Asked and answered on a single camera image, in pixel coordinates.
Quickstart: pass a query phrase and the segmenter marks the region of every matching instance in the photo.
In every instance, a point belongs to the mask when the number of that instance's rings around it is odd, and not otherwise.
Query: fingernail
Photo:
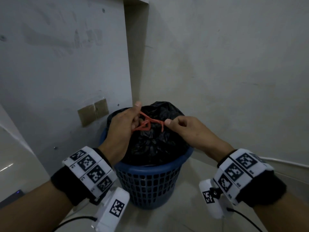
[[[141,107],[141,102],[140,102],[140,101],[137,101],[137,102],[135,103],[135,106]]]
[[[169,124],[171,123],[171,121],[172,121],[172,120],[170,120],[170,119],[166,119],[166,120],[164,121],[164,123],[165,123],[166,125],[169,125]]]

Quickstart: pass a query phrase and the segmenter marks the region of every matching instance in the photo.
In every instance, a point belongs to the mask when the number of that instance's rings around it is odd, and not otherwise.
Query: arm
[[[106,140],[99,146],[111,165],[124,157],[140,110],[141,103],[137,102],[112,119]],[[65,193],[48,181],[0,210],[0,231],[52,231],[72,208]]]
[[[217,162],[234,150],[195,117],[179,116],[166,120],[165,125]],[[309,207],[290,193],[272,205],[257,205],[253,209],[269,232],[309,231]]]

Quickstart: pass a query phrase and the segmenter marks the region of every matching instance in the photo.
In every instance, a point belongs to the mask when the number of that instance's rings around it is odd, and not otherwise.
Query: left hand
[[[98,147],[112,166],[125,156],[132,130],[138,126],[140,111],[141,102],[137,101],[133,107],[113,117],[107,137]]]

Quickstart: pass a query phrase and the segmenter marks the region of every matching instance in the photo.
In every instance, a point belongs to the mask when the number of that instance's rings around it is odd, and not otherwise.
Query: black cable
[[[78,219],[90,219],[90,220],[93,220],[94,222],[98,219],[98,218],[95,218],[95,217],[90,217],[90,216],[82,216],[82,217],[75,217],[75,218],[72,218],[72,219],[69,219],[63,223],[61,223],[59,226],[57,226],[55,229],[52,230],[52,232],[55,232],[56,230],[58,230],[61,226],[69,223],[69,222],[72,222],[72,221],[75,221],[75,220],[78,220]]]
[[[229,211],[229,212],[235,212],[235,213],[241,215],[243,218],[247,219],[248,222],[250,222],[255,228],[257,228],[258,231],[263,232],[259,227],[257,227],[256,224],[253,223],[253,221],[251,221],[248,217],[246,217],[246,216],[243,215],[242,213],[240,213],[240,212],[238,212],[238,211],[236,211],[235,209],[232,209],[232,208],[226,208],[226,209],[227,209],[227,211]]]

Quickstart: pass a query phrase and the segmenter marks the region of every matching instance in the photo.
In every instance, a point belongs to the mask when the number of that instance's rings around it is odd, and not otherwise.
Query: hand
[[[164,124],[178,133],[189,145],[202,150],[217,162],[234,150],[195,117],[178,116],[174,120],[165,120]]]
[[[125,156],[132,129],[138,126],[141,102],[121,113],[115,115],[109,126],[105,141],[98,147],[109,160],[111,165],[115,165]]]

